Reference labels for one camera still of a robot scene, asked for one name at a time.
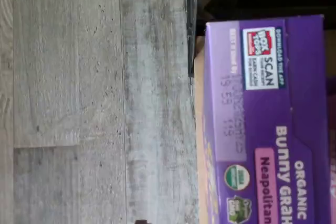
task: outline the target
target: pink label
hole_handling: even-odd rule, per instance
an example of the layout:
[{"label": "pink label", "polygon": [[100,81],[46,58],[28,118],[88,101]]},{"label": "pink label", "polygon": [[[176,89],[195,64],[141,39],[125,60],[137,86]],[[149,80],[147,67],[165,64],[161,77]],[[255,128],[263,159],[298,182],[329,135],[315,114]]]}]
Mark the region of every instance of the pink label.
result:
[{"label": "pink label", "polygon": [[255,150],[259,224],[278,224],[275,155],[272,148]]}]

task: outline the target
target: purple box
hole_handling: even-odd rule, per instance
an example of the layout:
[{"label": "purple box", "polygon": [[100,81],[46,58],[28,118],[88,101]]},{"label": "purple box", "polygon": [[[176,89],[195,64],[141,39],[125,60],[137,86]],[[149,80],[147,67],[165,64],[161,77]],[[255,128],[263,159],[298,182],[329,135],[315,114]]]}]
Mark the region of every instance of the purple box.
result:
[{"label": "purple box", "polygon": [[323,17],[206,26],[208,223],[330,223]]}]

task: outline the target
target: gray wooden floor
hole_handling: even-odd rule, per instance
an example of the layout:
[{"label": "gray wooden floor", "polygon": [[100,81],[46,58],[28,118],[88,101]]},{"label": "gray wooden floor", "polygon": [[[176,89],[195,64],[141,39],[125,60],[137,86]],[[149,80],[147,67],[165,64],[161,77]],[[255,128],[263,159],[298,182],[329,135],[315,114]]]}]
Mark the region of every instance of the gray wooden floor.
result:
[{"label": "gray wooden floor", "polygon": [[198,222],[185,0],[0,0],[0,224]]}]

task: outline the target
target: green circular logo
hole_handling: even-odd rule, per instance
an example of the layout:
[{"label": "green circular logo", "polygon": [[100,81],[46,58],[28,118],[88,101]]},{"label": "green circular logo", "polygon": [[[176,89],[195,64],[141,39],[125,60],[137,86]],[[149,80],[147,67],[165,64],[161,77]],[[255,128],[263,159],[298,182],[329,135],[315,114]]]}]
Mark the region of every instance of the green circular logo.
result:
[{"label": "green circular logo", "polygon": [[241,191],[250,183],[250,174],[245,167],[241,165],[232,165],[226,169],[224,181],[232,190]]}]

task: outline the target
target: box top logo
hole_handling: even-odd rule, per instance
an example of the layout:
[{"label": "box top logo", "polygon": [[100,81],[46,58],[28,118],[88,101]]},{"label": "box top logo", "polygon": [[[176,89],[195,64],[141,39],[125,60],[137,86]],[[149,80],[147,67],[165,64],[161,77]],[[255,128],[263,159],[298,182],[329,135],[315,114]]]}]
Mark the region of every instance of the box top logo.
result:
[{"label": "box top logo", "polygon": [[249,56],[269,55],[272,49],[272,37],[269,30],[257,30],[247,33]]}]

